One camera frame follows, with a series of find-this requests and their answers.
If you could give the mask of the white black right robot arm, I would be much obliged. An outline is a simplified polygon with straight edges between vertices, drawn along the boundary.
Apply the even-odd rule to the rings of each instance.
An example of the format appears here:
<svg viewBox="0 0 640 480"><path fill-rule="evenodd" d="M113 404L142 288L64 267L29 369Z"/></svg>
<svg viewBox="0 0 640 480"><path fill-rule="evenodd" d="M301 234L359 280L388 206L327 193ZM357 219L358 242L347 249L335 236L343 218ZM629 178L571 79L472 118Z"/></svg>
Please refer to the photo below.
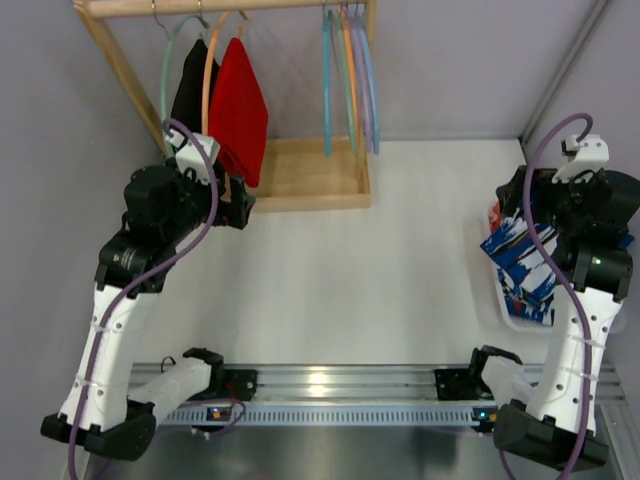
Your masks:
<svg viewBox="0 0 640 480"><path fill-rule="evenodd" d="M623 239L639 209L639 181L606 169L559 180L553 169L521 166L496 194L503 213L521 211L527 223L541 220L558 234L553 253L531 235L556 276L555 319L536 385L527 383L517 355L489 346L479 351L476 375L498 406L495 447L565 479L608 456L596 438L594 403L610 328L633 275Z"/></svg>

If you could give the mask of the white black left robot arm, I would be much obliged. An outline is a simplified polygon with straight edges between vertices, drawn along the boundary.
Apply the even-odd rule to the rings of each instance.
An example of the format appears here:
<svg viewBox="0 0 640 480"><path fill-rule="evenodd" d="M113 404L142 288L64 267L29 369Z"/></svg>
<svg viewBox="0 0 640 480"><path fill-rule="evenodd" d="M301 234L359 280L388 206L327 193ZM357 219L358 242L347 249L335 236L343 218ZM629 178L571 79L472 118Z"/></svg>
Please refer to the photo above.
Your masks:
<svg viewBox="0 0 640 480"><path fill-rule="evenodd" d="M94 312L79 371L60 411L44 418L43 436L112 460L135 461L156 427L195 397L217 398L228 385L224 358L191 347L168 372L135 390L129 382L144 325L175 264L177 246L210 226L242 229L255 203L238 175L215 168L214 184L188 167L144 167L124 189L119 231L103 246Z"/></svg>

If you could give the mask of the orange hanger with red trousers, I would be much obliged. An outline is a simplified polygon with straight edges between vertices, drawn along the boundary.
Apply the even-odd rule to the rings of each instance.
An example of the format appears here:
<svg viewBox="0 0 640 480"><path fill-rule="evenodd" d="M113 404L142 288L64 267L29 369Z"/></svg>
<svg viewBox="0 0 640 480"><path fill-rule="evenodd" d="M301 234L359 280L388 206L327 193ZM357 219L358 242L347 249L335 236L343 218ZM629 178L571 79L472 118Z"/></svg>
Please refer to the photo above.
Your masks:
<svg viewBox="0 0 640 480"><path fill-rule="evenodd" d="M215 50L217 46L217 42L220 37L220 33L227 21L227 19L232 14L231 11L225 11L221 14L218 19L212 33L210 36L209 47L205 59L205 68L204 68L204 77L203 77L203 85L202 85L202 98L201 98L201 132L203 135L208 134L208 122L209 122L209 108L210 108L210 97L211 93L211 77L213 72L213 65L215 60Z"/></svg>

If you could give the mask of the red trousers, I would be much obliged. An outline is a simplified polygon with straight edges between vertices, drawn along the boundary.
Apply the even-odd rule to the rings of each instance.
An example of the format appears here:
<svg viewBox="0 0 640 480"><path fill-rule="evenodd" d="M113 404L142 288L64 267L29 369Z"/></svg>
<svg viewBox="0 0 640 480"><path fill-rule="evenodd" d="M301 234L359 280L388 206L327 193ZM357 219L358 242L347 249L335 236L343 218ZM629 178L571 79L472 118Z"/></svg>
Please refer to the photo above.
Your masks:
<svg viewBox="0 0 640 480"><path fill-rule="evenodd" d="M242 41L226 49L209 108L208 133L220 145L217 162L256 188L268 132L268 110Z"/></svg>

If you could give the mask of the green hanger with black trousers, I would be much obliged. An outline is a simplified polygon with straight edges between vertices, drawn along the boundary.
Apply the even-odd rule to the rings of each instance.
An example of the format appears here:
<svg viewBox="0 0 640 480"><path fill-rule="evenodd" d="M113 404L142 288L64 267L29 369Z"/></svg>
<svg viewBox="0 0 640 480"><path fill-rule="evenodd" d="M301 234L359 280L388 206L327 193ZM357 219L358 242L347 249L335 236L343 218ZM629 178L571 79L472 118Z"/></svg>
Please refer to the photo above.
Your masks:
<svg viewBox="0 0 640 480"><path fill-rule="evenodd" d="M167 47L165 49L163 65L162 65L162 73L160 80L160 118L162 120L171 117L171 109L168 109L168 87L169 87L169 74L172 71L171 63L172 56L174 51L174 46L176 43L176 39L180 33L183 25L191 20L196 19L201 23L201 26L207 30L209 28L209 24L203 20L200 16L197 15L188 15L183 17L178 24L174 27L171 34L168 37Z"/></svg>

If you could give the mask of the black trousers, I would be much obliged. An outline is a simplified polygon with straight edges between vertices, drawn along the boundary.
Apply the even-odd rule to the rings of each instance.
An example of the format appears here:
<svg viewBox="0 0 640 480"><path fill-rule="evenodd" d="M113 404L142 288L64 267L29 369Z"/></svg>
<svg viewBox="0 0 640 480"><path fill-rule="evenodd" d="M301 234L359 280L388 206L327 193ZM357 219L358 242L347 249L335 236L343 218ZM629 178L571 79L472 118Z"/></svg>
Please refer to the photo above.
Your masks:
<svg viewBox="0 0 640 480"><path fill-rule="evenodd" d="M171 117L193 133L202 134L202 87L208 47L198 39L183 64L182 77L174 98Z"/></svg>

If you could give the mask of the empty green hanger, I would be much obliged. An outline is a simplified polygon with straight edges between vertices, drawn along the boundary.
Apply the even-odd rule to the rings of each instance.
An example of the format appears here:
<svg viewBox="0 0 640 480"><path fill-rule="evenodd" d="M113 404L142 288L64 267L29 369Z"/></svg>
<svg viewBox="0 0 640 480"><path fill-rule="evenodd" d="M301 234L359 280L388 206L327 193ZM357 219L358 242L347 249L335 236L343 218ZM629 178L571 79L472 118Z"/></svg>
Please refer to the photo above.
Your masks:
<svg viewBox="0 0 640 480"><path fill-rule="evenodd" d="M346 116L348 122L348 134L350 140L351 151L357 152L357 139L356 139L356 115L354 113L353 96L351 91L351 78L349 74L349 65L347 61L346 40L344 35L343 21L339 13L332 13L332 31L338 41L339 62L341 66L341 77L344 90L344 100L346 105Z"/></svg>

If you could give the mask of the empty orange hanger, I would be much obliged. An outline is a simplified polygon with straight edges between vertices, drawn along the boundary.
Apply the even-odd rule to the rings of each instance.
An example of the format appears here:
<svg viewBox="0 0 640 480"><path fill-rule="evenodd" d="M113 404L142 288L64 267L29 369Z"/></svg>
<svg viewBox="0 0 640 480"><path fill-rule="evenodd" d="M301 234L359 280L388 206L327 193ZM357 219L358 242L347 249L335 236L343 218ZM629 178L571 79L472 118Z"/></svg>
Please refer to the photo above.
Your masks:
<svg viewBox="0 0 640 480"><path fill-rule="evenodd" d="M345 4L342 4L339 9L339 19L341 27L341 38L344 43L344 63L346 64L346 78L348 86L349 100L348 110L350 114L349 118L349 136L352 143L352 151L354 154L359 152L359 139L360 139L360 125L359 125L359 112L358 112L358 87L357 87L357 74L355 68L355 61L353 58L353 46L351 40L350 24L348 20L348 12Z"/></svg>

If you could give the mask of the wooden clothes rack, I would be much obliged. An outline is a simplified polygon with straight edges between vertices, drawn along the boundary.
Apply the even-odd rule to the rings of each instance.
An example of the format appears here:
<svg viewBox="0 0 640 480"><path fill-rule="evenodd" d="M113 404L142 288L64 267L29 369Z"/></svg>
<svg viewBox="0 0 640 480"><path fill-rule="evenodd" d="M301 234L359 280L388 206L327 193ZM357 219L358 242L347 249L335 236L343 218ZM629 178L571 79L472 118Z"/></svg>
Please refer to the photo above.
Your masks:
<svg viewBox="0 0 640 480"><path fill-rule="evenodd" d="M321 1L74 1L72 6L159 148L160 117L106 20L210 12L319 7ZM319 137L267 142L257 212L368 208L372 203L364 139L352 151L345 136L331 139L324 155Z"/></svg>

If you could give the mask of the orange white patterned garment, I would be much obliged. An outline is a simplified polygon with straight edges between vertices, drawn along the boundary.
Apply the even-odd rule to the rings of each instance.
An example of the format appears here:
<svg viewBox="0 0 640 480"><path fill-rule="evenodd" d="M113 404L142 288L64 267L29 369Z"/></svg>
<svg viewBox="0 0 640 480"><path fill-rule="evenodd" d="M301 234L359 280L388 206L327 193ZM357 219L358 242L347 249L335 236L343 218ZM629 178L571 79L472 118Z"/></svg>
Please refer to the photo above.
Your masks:
<svg viewBox="0 0 640 480"><path fill-rule="evenodd" d="M502 222L503 216L501 214L500 202L496 201L488 210L488 225L491 235L493 235L500 228Z"/></svg>

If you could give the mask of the aluminium mounting rail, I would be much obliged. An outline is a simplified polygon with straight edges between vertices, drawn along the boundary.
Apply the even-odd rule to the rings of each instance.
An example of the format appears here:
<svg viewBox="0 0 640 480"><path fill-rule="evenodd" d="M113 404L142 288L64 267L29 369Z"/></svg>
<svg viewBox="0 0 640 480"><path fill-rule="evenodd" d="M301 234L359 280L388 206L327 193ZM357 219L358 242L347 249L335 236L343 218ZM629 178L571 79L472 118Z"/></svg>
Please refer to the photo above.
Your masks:
<svg viewBox="0 0 640 480"><path fill-rule="evenodd" d="M444 387L439 366L407 365L231 365L254 370L261 402L436 401Z"/></svg>

